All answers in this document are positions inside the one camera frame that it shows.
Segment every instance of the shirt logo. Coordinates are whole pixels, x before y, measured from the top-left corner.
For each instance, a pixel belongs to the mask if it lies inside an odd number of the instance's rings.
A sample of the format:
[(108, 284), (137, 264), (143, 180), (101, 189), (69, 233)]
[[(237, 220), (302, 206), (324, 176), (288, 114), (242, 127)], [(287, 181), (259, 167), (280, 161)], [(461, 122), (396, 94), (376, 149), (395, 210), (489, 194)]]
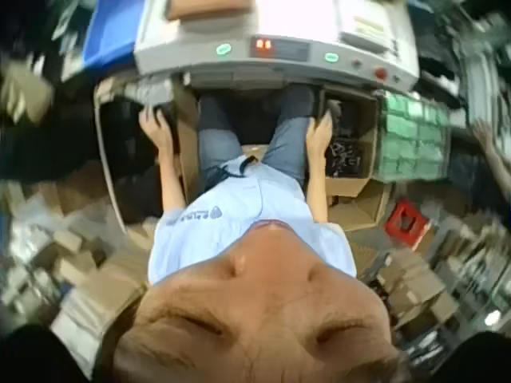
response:
[(198, 210), (190, 211), (180, 218), (180, 222), (198, 220), (198, 219), (218, 219), (222, 216), (222, 211), (218, 206), (215, 206), (211, 211)]

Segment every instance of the light blue shirt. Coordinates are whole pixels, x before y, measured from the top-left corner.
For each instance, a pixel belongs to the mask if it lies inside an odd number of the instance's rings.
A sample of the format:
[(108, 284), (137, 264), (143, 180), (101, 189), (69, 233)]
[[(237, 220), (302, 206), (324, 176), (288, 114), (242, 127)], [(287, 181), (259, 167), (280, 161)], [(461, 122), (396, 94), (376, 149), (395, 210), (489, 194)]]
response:
[[(240, 173), (241, 156), (227, 163)], [(163, 214), (156, 226), (149, 281), (222, 253), (258, 221), (287, 223), (326, 263), (356, 276), (350, 245), (339, 225), (314, 223), (298, 182), (264, 164), (248, 166), (244, 178), (229, 178), (186, 209)]]

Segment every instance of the sleeve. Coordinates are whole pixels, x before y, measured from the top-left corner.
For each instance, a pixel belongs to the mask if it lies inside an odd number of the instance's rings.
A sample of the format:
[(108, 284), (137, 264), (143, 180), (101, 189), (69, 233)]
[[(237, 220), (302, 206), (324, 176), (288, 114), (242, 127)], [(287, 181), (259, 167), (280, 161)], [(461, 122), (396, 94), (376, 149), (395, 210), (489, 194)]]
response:
[(179, 259), (168, 259), (168, 244), (172, 236), (172, 229), (183, 211), (184, 209), (166, 211), (158, 221), (148, 267), (148, 278), (152, 285), (171, 273), (174, 266), (176, 269), (179, 267)]
[(354, 278), (357, 267), (344, 230), (336, 223), (318, 223), (325, 262)]

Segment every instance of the hand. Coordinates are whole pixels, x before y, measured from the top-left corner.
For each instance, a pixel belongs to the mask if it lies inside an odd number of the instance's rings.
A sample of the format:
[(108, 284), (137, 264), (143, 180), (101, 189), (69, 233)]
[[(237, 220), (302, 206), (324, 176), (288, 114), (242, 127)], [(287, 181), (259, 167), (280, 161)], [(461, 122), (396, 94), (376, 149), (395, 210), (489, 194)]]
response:
[(472, 130), (483, 150), (488, 151), (493, 148), (493, 132), (487, 122), (477, 120)]
[(328, 111), (316, 126), (315, 119), (311, 119), (307, 130), (307, 157), (309, 167), (325, 166), (325, 152), (332, 139), (332, 115)]
[(155, 118), (153, 108), (144, 108), (138, 115), (138, 120), (145, 135), (155, 144), (158, 151), (172, 158), (174, 155), (172, 132), (163, 113), (159, 110)]

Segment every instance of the white machine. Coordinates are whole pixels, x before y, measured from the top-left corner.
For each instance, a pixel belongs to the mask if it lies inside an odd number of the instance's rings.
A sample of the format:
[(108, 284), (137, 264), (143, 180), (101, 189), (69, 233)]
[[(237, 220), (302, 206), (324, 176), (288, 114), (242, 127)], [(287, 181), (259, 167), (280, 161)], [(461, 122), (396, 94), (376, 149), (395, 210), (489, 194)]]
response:
[(404, 2), (254, 0), (251, 13), (169, 22), (147, 0), (135, 46), (142, 75), (188, 73), (198, 88), (343, 83), (408, 92), (419, 76)]

